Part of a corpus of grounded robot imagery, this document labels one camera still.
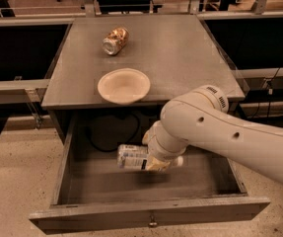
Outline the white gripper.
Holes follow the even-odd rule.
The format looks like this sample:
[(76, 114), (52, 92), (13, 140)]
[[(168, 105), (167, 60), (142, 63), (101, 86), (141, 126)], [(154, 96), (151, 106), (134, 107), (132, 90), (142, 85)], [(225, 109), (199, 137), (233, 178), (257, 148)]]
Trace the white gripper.
[(147, 171), (166, 171), (170, 162), (182, 155), (188, 144), (171, 136), (160, 121), (155, 121), (145, 132), (142, 144), (148, 147)]

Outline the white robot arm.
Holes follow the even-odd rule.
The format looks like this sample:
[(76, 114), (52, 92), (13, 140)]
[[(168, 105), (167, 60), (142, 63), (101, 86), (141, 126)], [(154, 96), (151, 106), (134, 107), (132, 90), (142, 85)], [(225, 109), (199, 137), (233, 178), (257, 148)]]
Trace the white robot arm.
[(142, 143), (148, 146), (148, 170), (170, 167), (192, 145), (283, 184), (283, 128), (230, 116), (228, 99), (215, 86), (168, 101)]

